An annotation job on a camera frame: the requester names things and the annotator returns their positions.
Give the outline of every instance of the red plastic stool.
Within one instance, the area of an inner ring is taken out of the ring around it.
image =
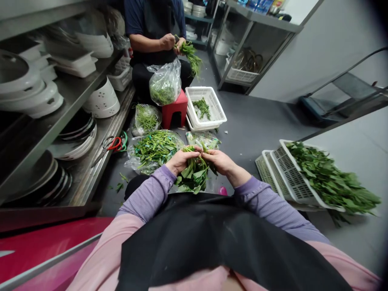
[[[181,89],[181,93],[178,96],[178,99],[169,105],[164,105],[162,107],[162,123],[163,129],[170,129],[171,117],[174,112],[181,113],[181,127],[185,126],[186,112],[187,112],[187,97],[186,94]]]

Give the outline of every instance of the apron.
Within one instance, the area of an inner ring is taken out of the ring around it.
[[[168,195],[122,244],[116,290],[148,290],[227,266],[267,290],[352,290],[312,246],[237,206],[234,197]]]
[[[181,31],[174,16],[171,0],[144,0],[144,31],[143,35],[149,39],[160,39],[168,33],[180,35]],[[144,63],[146,65],[164,65],[176,58],[171,49],[155,53],[133,52],[131,66]]]

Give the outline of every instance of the plastic bag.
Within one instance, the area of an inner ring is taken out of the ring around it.
[[[174,103],[181,92],[181,62],[163,65],[150,79],[151,99],[159,106]]]
[[[197,145],[202,148],[202,143],[208,150],[217,150],[218,144],[221,141],[210,132],[186,132],[187,143],[190,145]]]
[[[170,151],[170,154],[166,155],[164,158],[164,163],[166,163],[168,160],[171,159],[171,157],[181,148],[185,146],[185,143],[181,140],[179,135],[174,131],[169,130],[158,130],[157,132],[164,132],[167,133],[167,136],[170,137],[170,140],[175,143],[175,149]],[[134,137],[129,141],[129,147],[128,147],[128,160],[124,163],[124,167],[130,168],[135,170],[138,174],[145,174],[145,175],[151,175],[153,172],[155,172],[158,168],[162,166],[163,163],[160,161],[153,161],[150,160],[148,162],[144,162],[142,160],[142,157],[140,157],[139,149],[137,149],[138,143],[142,139],[151,139],[152,135],[145,135],[142,137]]]
[[[136,105],[135,128],[140,135],[158,130],[161,122],[162,114],[155,106]]]

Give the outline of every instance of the scissors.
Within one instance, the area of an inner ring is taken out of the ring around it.
[[[113,135],[111,135],[103,141],[102,153],[100,153],[100,155],[94,161],[91,168],[93,168],[100,161],[100,159],[102,159],[104,155],[110,150],[113,150],[114,152],[119,152],[122,150],[121,137],[114,137]]]

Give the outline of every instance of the stacked baskets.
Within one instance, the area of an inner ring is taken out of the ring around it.
[[[280,140],[280,147],[276,150],[264,150],[256,159],[256,166],[262,180],[272,186],[279,196],[287,201],[296,202],[297,209],[303,211],[319,211],[334,209],[345,212],[343,207],[327,205],[311,187],[308,179],[300,171],[295,158],[287,148],[289,140]]]
[[[217,95],[212,87],[187,87],[186,95],[187,104],[187,121],[191,131],[207,131],[218,128],[222,123],[227,121],[226,115],[218,101]],[[194,101],[204,98],[209,106],[210,117],[205,115],[199,118],[200,111],[193,105]]]

